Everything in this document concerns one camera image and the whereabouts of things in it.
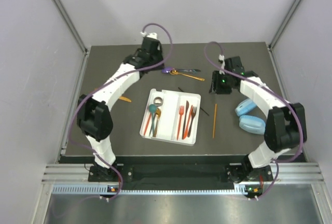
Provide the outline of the white divided utensil tray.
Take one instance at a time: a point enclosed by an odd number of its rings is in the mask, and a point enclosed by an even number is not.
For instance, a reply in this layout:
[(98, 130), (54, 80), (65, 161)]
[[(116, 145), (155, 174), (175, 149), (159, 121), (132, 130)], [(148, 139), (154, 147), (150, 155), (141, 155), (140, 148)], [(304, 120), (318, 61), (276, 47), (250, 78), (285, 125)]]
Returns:
[[(170, 90), (161, 90), (158, 91), (156, 89), (151, 89), (146, 110), (144, 113), (144, 117), (142, 120), (142, 124), (140, 127), (140, 135), (143, 138), (150, 139), (150, 140), (156, 140), (161, 142), (168, 142), (168, 143), (174, 143), (174, 144), (181, 144), (186, 146), (193, 146), (196, 143), (196, 136), (197, 136), (197, 130), (198, 130), (198, 120), (199, 120), (199, 110), (200, 110), (200, 103), (201, 103), (201, 95), (199, 94), (193, 94), (188, 93), (189, 96), (195, 96), (197, 97), (197, 104), (194, 104), (189, 101), (189, 97), (186, 93), (182, 92), (176, 92), (176, 91), (170, 91)], [(150, 127), (151, 127), (151, 120), (149, 127), (147, 129), (147, 133), (144, 136), (144, 128), (145, 124), (149, 115), (149, 105), (153, 104), (154, 98), (161, 97), (163, 98), (163, 105), (158, 107), (161, 109), (161, 117), (159, 119), (158, 124), (158, 131), (156, 137), (153, 137), (153, 134), (150, 134)], [(189, 108), (187, 112), (187, 120), (188, 115), (190, 112), (191, 105), (194, 107), (197, 107), (197, 113), (192, 123), (192, 129), (191, 129), (191, 135), (190, 137), (186, 137), (185, 139), (182, 139), (182, 131), (183, 131), (183, 122), (185, 117), (185, 106), (186, 101), (189, 102)], [(179, 108), (181, 105), (184, 105), (184, 114), (182, 116), (182, 124), (180, 128), (179, 133), (179, 139), (177, 139), (177, 127), (178, 127), (178, 121), (179, 121)]]

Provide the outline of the teal plastic spoon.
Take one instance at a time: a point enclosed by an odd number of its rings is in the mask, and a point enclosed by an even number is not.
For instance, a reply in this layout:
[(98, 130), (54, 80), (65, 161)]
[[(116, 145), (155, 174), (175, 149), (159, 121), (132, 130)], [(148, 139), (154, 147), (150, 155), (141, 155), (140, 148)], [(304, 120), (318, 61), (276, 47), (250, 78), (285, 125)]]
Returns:
[(154, 122), (155, 122), (155, 113), (158, 110), (158, 107), (155, 104), (149, 105), (149, 112), (151, 113), (151, 127), (150, 127), (150, 134), (154, 131)]

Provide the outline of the orange plastic spoon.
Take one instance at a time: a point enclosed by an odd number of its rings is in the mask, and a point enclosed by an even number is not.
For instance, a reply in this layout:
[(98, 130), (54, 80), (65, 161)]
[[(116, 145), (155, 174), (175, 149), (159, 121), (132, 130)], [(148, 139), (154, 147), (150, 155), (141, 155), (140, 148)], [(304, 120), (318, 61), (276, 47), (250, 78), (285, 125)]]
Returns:
[(147, 133), (147, 129), (148, 129), (148, 127), (149, 127), (151, 117), (152, 117), (152, 113), (149, 113), (148, 118), (147, 118), (147, 121), (146, 121), (146, 124), (145, 124), (144, 132), (143, 132), (143, 135), (144, 135), (144, 136), (145, 136), (146, 133)]

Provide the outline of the orange plastic fork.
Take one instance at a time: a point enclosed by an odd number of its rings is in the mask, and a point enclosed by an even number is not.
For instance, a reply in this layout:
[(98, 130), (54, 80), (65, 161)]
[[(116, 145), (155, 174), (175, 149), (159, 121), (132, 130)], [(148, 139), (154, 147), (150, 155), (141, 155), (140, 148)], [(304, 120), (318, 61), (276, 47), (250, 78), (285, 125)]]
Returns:
[(178, 127), (177, 127), (177, 139), (179, 139), (179, 133), (180, 133), (180, 128), (182, 124), (182, 116), (184, 114), (184, 105), (181, 105), (179, 108), (179, 121), (178, 121)]

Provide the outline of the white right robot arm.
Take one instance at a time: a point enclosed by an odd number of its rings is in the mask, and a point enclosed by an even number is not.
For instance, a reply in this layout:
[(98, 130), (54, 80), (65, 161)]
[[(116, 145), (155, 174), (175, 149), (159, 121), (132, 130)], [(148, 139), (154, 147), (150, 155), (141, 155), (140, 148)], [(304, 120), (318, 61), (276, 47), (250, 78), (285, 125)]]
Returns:
[(220, 55), (218, 61), (221, 66), (212, 73), (209, 92), (230, 94), (237, 89), (266, 116), (264, 141), (241, 162), (241, 179), (255, 180), (261, 174), (261, 168), (307, 141), (305, 108), (275, 94), (255, 72), (244, 69), (240, 57), (226, 59)]

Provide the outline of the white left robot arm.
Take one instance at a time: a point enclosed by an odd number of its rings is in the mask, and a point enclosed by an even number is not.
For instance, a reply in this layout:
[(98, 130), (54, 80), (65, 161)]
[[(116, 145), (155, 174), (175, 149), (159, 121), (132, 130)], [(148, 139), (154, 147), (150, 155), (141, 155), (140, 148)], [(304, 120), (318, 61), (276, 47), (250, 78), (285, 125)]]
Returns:
[(146, 71), (139, 71), (140, 68), (150, 67), (162, 60), (162, 46), (157, 33), (144, 33), (141, 47), (123, 60), (113, 76), (106, 81), (106, 87), (96, 91), (77, 114), (77, 125), (88, 139), (95, 163), (101, 167), (99, 173), (105, 180), (115, 179), (118, 173), (117, 167), (113, 165), (116, 156), (109, 138), (113, 129), (110, 111), (125, 91), (139, 81), (144, 73), (161, 69), (163, 64)]

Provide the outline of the gold metal knife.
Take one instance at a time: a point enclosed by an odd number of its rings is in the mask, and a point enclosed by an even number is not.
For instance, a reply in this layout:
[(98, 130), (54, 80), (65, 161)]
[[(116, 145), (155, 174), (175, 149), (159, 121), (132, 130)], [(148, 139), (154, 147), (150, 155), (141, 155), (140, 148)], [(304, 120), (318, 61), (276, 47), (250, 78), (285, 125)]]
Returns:
[[(95, 100), (97, 100), (97, 101), (103, 101), (103, 100), (108, 99), (108, 93), (107, 93), (107, 90), (106, 90), (106, 89), (102, 89), (102, 90), (96, 92), (96, 93), (93, 95), (93, 98), (94, 98)], [(125, 102), (129, 102), (129, 103), (132, 102), (129, 98), (124, 97), (124, 96), (120, 96), (119, 99), (122, 100), (122, 101), (125, 101)]]

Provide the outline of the gold metal spoon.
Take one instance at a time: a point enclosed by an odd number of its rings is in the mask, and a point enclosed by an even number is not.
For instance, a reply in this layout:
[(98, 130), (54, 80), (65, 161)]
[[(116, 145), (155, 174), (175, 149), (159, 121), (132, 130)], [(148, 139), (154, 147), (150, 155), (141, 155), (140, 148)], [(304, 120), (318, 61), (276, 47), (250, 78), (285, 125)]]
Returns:
[(157, 131), (158, 131), (158, 124), (159, 124), (159, 119), (161, 117), (161, 109), (157, 108), (156, 110), (156, 114), (155, 114), (155, 118), (156, 118), (156, 124), (154, 126), (154, 130), (153, 130), (153, 137), (156, 137), (157, 135)]

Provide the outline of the orange plastic knife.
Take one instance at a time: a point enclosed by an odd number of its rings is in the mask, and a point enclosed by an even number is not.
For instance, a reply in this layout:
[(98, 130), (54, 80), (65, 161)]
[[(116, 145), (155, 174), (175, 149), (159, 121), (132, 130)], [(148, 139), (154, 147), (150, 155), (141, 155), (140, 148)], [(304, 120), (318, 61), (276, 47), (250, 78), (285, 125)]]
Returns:
[(187, 120), (187, 124), (186, 124), (186, 129), (185, 129), (185, 132), (183, 134), (183, 138), (182, 139), (185, 139), (187, 137), (187, 135), (188, 135), (189, 122), (190, 122), (190, 119), (191, 119), (192, 111), (193, 111), (193, 105), (191, 105), (191, 108), (190, 108), (190, 112), (189, 112), (188, 120)]

